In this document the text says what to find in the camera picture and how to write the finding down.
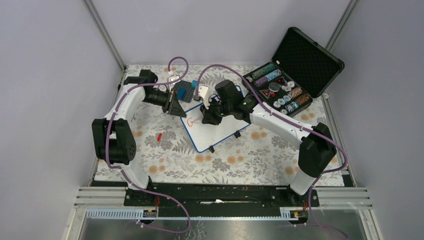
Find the blue framed whiteboard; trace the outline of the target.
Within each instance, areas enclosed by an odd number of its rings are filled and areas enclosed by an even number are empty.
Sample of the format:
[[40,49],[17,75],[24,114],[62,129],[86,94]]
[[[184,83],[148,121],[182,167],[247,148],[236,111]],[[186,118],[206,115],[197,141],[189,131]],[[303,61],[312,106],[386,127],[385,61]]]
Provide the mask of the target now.
[[181,117],[180,121],[186,130],[195,150],[203,153],[209,146],[217,145],[225,139],[233,137],[234,132],[241,131],[249,126],[243,120],[236,120],[232,115],[222,118],[219,125],[191,124],[191,121],[202,120],[200,111],[202,104],[198,104],[187,110],[186,117]]

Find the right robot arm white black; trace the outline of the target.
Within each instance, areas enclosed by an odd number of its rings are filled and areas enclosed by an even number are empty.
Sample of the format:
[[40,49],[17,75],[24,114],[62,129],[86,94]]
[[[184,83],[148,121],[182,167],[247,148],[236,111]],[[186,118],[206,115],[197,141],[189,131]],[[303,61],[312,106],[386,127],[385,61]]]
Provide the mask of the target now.
[[306,192],[315,184],[337,153],[329,128],[319,123],[310,125],[272,110],[252,91],[243,96],[230,80],[215,86],[218,99],[212,99],[212,91],[206,86],[196,86],[195,100],[202,99],[202,123],[219,125],[224,117],[233,116],[238,121],[264,127],[289,141],[298,148],[299,171],[287,191],[287,201],[293,206],[301,205]]

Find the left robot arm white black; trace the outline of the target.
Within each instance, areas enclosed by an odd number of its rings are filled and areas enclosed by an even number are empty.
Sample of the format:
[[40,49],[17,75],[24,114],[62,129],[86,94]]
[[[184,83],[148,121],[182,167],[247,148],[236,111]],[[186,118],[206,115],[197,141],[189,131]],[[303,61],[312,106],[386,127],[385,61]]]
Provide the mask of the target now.
[[130,122],[142,102],[161,107],[163,113],[186,117],[175,90],[158,89],[158,76],[142,69],[138,76],[128,76],[122,83],[117,101],[103,117],[94,119],[91,128],[95,154],[111,169],[119,170],[128,187],[137,190],[136,199],[144,206],[152,204],[155,192],[148,187],[150,177],[133,162],[137,145]]

